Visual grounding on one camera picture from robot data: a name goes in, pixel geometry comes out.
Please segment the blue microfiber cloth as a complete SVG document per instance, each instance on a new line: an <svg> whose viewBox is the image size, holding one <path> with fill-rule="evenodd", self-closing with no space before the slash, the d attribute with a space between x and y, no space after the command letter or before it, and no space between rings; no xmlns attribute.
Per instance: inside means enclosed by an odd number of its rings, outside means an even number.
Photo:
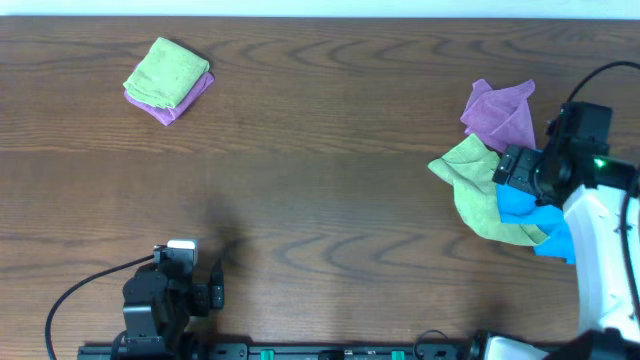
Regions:
<svg viewBox="0 0 640 360"><path fill-rule="evenodd" d="M535 196L507 185L497 185L496 195L503 223L532 226L546 236L534 246L537 256L564 259L570 265L576 263L570 230L560 209L538 206Z"/></svg>

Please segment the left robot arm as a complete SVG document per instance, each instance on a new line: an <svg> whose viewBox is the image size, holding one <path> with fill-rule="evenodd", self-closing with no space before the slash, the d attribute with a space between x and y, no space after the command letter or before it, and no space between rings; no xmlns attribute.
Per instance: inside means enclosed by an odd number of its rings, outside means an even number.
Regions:
<svg viewBox="0 0 640 360"><path fill-rule="evenodd" d="M123 287L125 330L112 359L207 359L208 347L186 330L193 317L224 307L224 274L217 261L205 283L193 281L194 261L164 259L143 266Z"/></svg>

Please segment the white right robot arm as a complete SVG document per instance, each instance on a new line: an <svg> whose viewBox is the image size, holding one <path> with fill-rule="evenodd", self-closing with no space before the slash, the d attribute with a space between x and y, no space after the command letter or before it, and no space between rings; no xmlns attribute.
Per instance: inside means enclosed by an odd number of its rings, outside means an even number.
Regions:
<svg viewBox="0 0 640 360"><path fill-rule="evenodd" d="M580 316L576 338L528 343L479 331L464 359L636 359L639 356L638 172L607 146L513 146L497 173L562 209L576 251Z"/></svg>

